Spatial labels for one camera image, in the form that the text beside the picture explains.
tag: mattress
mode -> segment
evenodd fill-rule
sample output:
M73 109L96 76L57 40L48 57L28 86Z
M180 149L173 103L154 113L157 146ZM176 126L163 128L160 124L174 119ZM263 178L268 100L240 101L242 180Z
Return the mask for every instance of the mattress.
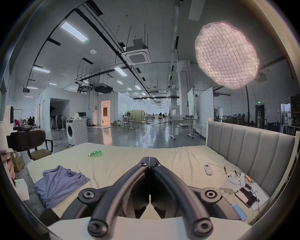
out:
M101 150L103 155L99 157L88 156L89 153L96 150ZM238 167L204 145L179 148L130 148L94 143L83 143L30 162L27 169L34 183L43 177L43 171L56 168L58 165L71 169L71 171L81 172L91 179L59 205L52 208L56 215L61 217L71 202L78 196L79 191L84 188L98 189L113 185L126 171L146 156L156 157L162 165L175 173L187 185L197 188L219 188L227 177L224 165L227 173L234 170L241 172ZM212 175L205 173L204 164L211 166ZM238 203L247 215L246 223L253 224L255 222L259 214L258 210L253 211L248 208L234 195L233 190L221 190L221 193L229 203ZM268 202L260 207L260 213L266 208ZM149 204L142 218L159 217Z

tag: softbox light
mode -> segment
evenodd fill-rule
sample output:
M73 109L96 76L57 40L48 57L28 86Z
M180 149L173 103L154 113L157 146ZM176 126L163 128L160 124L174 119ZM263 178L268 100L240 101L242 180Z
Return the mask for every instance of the softbox light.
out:
M259 60L253 45L241 31L225 22L203 26L195 50L200 68L227 88L241 88L258 73Z

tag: gray headboard panel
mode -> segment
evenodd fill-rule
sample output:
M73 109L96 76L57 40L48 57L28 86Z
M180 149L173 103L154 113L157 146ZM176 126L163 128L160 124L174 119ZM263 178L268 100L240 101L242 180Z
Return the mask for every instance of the gray headboard panel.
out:
M271 196L290 161L295 137L208 121L207 146L238 166Z

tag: white game controller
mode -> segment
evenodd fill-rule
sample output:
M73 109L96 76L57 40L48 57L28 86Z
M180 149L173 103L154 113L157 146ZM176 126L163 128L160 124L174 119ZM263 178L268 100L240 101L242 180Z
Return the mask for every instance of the white game controller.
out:
M240 182L239 180L235 179L235 173L234 172L230 172L228 175L227 175L227 181L231 182L232 184L234 185L240 185Z
M237 177L237 180L241 183L241 187L244 188L246 186L246 183L245 183L245 176L246 174L244 174L243 172L240 173Z

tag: concrete floor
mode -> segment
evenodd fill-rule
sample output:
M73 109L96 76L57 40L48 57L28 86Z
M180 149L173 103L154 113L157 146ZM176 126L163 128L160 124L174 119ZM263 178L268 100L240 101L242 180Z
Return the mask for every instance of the concrete floor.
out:
M135 129L117 129L117 127L104 129L88 128L88 140L90 143L137 148L176 148L205 145L205 138L195 135L192 139L187 136L188 131L185 131L187 127L181 127L179 135L175 135L176 140L174 140L170 136L172 134L172 127L169 125L152 122L150 125L140 127L138 124L138 126ZM47 132L46 136L46 139L53 140L53 154L69 145L66 130ZM38 147L38 149L42 148L46 148L45 143ZM22 152L22 156L25 167L16 173L16 179L23 178L25 180L30 199L24 201L24 203L36 217L39 217L44 211L44 206L35 194L34 184L27 172L27 164L32 160L29 159L27 152Z

